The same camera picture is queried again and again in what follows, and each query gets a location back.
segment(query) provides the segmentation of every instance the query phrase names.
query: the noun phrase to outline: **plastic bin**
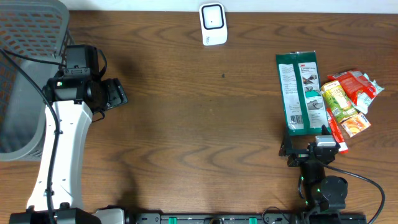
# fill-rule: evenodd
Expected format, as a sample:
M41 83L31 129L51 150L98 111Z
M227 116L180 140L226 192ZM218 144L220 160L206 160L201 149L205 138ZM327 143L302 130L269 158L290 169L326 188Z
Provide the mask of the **plastic bin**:
M41 60L66 62L69 12L56 0L0 0L0 47ZM13 58L43 87L57 65ZM0 161L41 158L45 105L30 83L0 54Z

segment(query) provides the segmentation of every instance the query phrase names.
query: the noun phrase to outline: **white background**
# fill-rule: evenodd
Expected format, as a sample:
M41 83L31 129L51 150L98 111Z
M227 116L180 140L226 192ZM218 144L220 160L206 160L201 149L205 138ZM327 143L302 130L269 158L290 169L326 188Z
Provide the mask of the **white background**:
M61 0L69 10L194 11L201 0ZM220 0L227 12L398 13L398 0Z

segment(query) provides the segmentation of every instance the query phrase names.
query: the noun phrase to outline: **teal 3m package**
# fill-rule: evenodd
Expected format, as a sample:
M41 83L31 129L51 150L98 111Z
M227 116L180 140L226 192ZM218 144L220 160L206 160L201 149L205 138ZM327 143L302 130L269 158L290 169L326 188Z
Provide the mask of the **teal 3m package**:
M322 125L329 129L315 52L276 55L276 63L289 134L320 134Z

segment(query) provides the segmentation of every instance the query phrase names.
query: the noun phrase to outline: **snack package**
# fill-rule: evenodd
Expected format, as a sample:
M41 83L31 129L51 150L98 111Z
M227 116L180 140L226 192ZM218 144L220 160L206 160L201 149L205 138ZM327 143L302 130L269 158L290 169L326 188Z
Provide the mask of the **snack package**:
M326 115L328 116L329 127L331 129L331 135L333 135L336 142L340 145L338 152L340 154L346 154L348 152L348 147L347 144L344 142L344 137L340 131L340 128L338 128L338 123L336 122L336 119L333 117L330 108L326 109L326 112L327 112Z
M339 74L328 75L329 80L338 80L344 91L360 112L368 113L372 100L383 91L376 81L371 82L367 74L351 70Z
M326 83L321 88L322 95L328 103L337 122L342 122L356 114L354 106L348 99L339 81Z
M321 134L329 129L315 52L276 55L285 120L290 135Z
M370 127L371 123L369 123L369 121L365 118L365 115L359 113L344 121L341 125L349 134L349 136L353 137L354 135Z

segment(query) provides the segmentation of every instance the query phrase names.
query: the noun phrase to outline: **wooden table top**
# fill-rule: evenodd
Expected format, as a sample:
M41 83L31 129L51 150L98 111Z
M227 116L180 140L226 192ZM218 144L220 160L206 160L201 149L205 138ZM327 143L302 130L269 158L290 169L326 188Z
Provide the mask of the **wooden table top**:
M322 83L358 68L386 88L366 115L372 126L347 137L349 154L332 165L379 183L387 201L377 223L398 222L398 15L227 13L227 43L204 47L198 13L70 14L75 42L103 50L105 78L119 78L129 98L88 131L86 211L303 207L299 168L278 157L285 121L275 55L316 50ZM38 162L0 163L0 223L24 211L38 170ZM377 188L326 174L348 181L345 211L370 220L381 200Z

